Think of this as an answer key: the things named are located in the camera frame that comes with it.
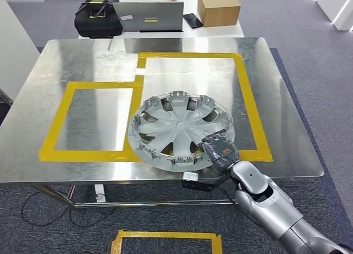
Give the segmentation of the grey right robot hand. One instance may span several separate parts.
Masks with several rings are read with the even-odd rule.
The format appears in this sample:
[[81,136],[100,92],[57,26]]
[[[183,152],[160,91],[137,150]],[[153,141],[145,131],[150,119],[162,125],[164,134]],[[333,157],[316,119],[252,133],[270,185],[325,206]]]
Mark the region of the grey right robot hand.
[[238,149],[225,129],[204,137],[198,147],[208,157],[212,163],[211,169],[218,175],[226,174],[231,166],[240,161]]

